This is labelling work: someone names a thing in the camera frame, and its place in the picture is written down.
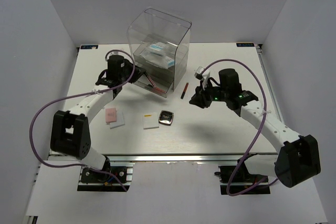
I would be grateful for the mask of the white cotton pad pack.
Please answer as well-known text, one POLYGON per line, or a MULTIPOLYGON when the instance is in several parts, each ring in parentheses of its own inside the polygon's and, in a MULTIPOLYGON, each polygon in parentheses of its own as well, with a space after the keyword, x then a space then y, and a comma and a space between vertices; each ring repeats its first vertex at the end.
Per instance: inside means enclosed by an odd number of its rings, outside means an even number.
POLYGON ((142 51, 140 56, 148 63, 159 68, 168 69, 175 65, 174 59, 165 55, 157 55, 151 52, 142 51))
POLYGON ((157 55, 167 55, 174 51, 175 46, 163 42, 154 42, 147 46, 147 51, 157 55))

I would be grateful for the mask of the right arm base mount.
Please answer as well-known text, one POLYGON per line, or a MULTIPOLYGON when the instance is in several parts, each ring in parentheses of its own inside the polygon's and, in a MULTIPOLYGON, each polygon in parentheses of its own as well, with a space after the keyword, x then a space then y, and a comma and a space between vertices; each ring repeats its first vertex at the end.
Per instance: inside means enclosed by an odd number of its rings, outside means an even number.
MULTIPOLYGON (((214 176, 216 176, 220 181, 220 193, 222 195, 227 195, 226 188, 229 178, 235 168, 233 166, 219 166, 218 171, 214 172, 214 176)), ((248 171, 240 168, 233 178, 233 181, 230 186, 230 192, 232 194, 238 193, 242 190, 248 189, 250 186, 256 184, 258 181, 263 179, 262 175, 252 175, 248 171)), ((268 177, 256 186, 254 189, 244 193, 244 195, 269 195, 270 188, 268 186, 269 180, 268 177)))

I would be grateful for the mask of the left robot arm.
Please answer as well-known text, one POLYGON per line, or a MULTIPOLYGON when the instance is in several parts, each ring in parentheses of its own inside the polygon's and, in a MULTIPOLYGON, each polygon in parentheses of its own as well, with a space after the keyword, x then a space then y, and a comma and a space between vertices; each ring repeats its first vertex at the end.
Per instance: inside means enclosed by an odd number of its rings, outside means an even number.
POLYGON ((113 101, 122 90, 123 83, 134 83, 146 74, 123 56, 110 56, 107 69, 102 71, 93 88, 67 111, 57 111, 53 118, 50 148, 54 152, 76 158, 81 164, 93 168, 93 176, 101 182, 110 178, 108 158, 91 146, 89 125, 105 105, 113 101))

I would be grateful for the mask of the clear acrylic drawer organizer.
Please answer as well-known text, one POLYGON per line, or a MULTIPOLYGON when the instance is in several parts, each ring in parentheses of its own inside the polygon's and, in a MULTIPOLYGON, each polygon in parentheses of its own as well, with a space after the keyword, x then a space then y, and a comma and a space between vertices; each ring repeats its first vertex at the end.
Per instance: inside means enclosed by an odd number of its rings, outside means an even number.
POLYGON ((192 22, 148 7, 128 27, 132 57, 145 70, 135 84, 166 98, 187 69, 192 22))

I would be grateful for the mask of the dark red lip gloss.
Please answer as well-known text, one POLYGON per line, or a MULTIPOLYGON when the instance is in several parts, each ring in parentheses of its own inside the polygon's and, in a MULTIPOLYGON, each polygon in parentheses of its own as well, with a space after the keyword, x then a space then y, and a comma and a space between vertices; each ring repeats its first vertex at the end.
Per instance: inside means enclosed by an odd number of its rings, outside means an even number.
POLYGON ((146 78, 148 79, 150 85, 153 87, 153 88, 156 88, 156 84, 155 82, 152 80, 152 78, 146 73, 145 74, 146 78))

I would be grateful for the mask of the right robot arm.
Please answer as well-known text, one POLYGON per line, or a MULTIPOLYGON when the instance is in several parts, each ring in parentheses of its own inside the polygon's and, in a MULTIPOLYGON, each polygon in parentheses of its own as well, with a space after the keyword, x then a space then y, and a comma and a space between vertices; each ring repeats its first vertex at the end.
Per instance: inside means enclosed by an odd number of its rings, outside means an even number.
POLYGON ((195 77, 200 84, 189 103, 204 109, 212 102, 225 102, 240 118, 261 130, 276 151, 270 156, 249 154, 244 157, 237 168, 241 180, 250 181, 255 175, 271 176, 291 188, 321 172, 318 142, 312 135, 302 136, 264 110, 256 95, 242 89, 234 69, 223 69, 218 74, 219 85, 214 86, 210 72, 199 67, 195 77))

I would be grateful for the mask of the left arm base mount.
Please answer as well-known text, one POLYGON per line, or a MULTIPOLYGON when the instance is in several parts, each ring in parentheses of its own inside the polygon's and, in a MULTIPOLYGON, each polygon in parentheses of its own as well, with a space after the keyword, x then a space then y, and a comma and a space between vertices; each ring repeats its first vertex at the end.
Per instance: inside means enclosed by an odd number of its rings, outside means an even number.
POLYGON ((80 172, 77 191, 88 192, 126 192, 132 181, 133 167, 122 165, 111 165, 112 173, 125 187, 111 175, 94 172, 84 168, 80 172))

